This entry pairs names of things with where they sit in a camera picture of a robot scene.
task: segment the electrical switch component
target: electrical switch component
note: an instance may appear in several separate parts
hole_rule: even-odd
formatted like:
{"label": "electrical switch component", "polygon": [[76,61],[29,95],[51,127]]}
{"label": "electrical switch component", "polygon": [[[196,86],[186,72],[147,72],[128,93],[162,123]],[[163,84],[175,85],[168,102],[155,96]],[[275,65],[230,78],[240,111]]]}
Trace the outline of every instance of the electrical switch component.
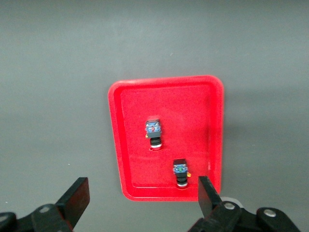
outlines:
{"label": "electrical switch component", "polygon": [[186,160],[174,159],[173,165],[173,172],[176,175],[177,185],[181,188],[186,187],[188,185],[187,177],[191,176],[191,174],[188,173]]}
{"label": "electrical switch component", "polygon": [[159,119],[146,121],[146,138],[150,139],[150,147],[153,151],[160,150],[161,141],[161,125]]}

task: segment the gray surface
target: gray surface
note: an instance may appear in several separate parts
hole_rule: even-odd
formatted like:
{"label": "gray surface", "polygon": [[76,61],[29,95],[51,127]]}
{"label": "gray surface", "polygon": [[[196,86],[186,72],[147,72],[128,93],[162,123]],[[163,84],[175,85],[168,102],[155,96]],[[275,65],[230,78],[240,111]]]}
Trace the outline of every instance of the gray surface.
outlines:
{"label": "gray surface", "polygon": [[308,1],[1,1],[0,210],[25,216],[79,176],[75,231],[186,231],[197,203],[121,193],[107,101],[121,79],[225,85],[223,196],[308,231]]}

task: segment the metal screw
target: metal screw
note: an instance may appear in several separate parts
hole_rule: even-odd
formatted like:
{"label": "metal screw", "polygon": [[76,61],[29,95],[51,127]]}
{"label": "metal screw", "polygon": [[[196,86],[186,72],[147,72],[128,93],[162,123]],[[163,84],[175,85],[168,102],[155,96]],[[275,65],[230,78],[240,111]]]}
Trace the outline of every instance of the metal screw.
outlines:
{"label": "metal screw", "polygon": [[46,213],[48,210],[49,210],[49,207],[44,206],[42,209],[39,210],[39,212],[43,214],[43,213]]}
{"label": "metal screw", "polygon": [[264,214],[269,216],[269,217],[272,217],[272,218],[274,218],[276,216],[276,212],[271,210],[271,209],[264,210]]}
{"label": "metal screw", "polygon": [[233,210],[233,209],[235,209],[235,206],[232,204],[232,203],[225,203],[224,204],[224,207],[226,208],[226,209],[229,209],[229,210]]}
{"label": "metal screw", "polygon": [[4,216],[0,217],[0,222],[5,221],[6,219],[8,219],[8,216],[7,216],[7,215],[4,215]]}

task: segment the blue terminal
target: blue terminal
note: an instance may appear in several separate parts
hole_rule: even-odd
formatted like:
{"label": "blue terminal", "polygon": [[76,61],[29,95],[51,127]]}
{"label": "blue terminal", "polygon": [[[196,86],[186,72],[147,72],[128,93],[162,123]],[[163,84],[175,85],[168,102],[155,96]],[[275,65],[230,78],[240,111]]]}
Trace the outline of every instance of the blue terminal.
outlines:
{"label": "blue terminal", "polygon": [[161,136],[161,125],[159,119],[146,121],[147,138],[157,138]]}
{"label": "blue terminal", "polygon": [[173,172],[176,173],[187,173],[188,167],[186,164],[176,164],[174,165]]}

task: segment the red tray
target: red tray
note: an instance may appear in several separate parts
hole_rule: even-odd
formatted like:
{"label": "red tray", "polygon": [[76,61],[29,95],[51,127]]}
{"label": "red tray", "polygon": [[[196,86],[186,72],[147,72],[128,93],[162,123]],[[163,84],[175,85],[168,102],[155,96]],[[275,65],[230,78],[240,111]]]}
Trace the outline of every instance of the red tray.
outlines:
{"label": "red tray", "polygon": [[[134,201],[197,201],[198,176],[221,188],[223,97],[214,76],[125,80],[108,93],[123,194]],[[160,119],[162,150],[151,151],[145,122]],[[173,160],[185,158],[179,189]]]}

